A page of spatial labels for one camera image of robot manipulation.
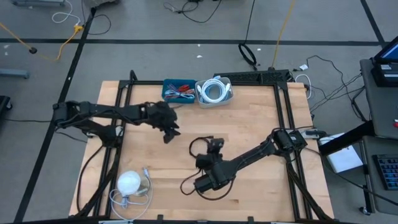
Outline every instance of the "wooden table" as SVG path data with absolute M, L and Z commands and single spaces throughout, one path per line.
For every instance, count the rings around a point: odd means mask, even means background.
M 303 85 L 288 85 L 296 127 L 312 125 Z M 126 126 L 119 175 L 127 170 L 140 172 L 143 167 L 147 167 L 154 187 L 153 201 L 140 219 L 155 220 L 158 214 L 163 214 L 165 220 L 245 221 L 248 216 L 253 216 L 259 222 L 294 221 L 285 161 L 281 157 L 269 156 L 239 171 L 232 191 L 222 200 L 211 202 L 197 194 L 185 196 L 180 192 L 182 180 L 196 172 L 195 160 L 188 154 L 188 145 L 192 140 L 209 135 L 224 138 L 225 145 L 221 151 L 224 159 L 228 160 L 257 146 L 273 128 L 279 126 L 272 87 L 233 88 L 234 99 L 229 105 L 203 110 L 195 103 L 176 109 L 181 135 L 169 144 L 163 143 L 163 133 L 146 124 Z M 161 89 L 161 85 L 134 85 L 130 104 L 159 101 Z M 114 105 L 117 90 L 118 82 L 103 82 L 98 103 Z M 284 106 L 283 95 L 280 97 Z M 110 123 L 110 119 L 103 118 L 95 118 L 95 121 Z M 309 148 L 318 150 L 315 141 L 307 142 Z M 89 139 L 82 165 L 100 144 L 98 138 Z M 205 153 L 205 143 L 197 141 L 193 151 Z M 104 149 L 89 163 L 83 175 L 80 206 L 88 201 L 98 186 L 103 156 Z M 301 156 L 308 191 L 326 214 L 333 217 L 320 157 L 306 150 L 302 151 Z M 186 192 L 193 189 L 193 180 L 188 181 L 184 189 Z M 216 192 L 210 190 L 205 195 L 216 197 L 224 194 L 226 189 L 227 187 Z M 100 215 L 104 214 L 108 192 L 108 189 L 104 191 Z M 298 195 L 300 214 L 305 217 L 302 197 L 301 194 Z M 70 209 L 71 215 L 77 212 L 75 200 L 76 192 Z M 127 210 L 116 207 L 121 215 L 134 218 L 145 206 L 130 205 Z

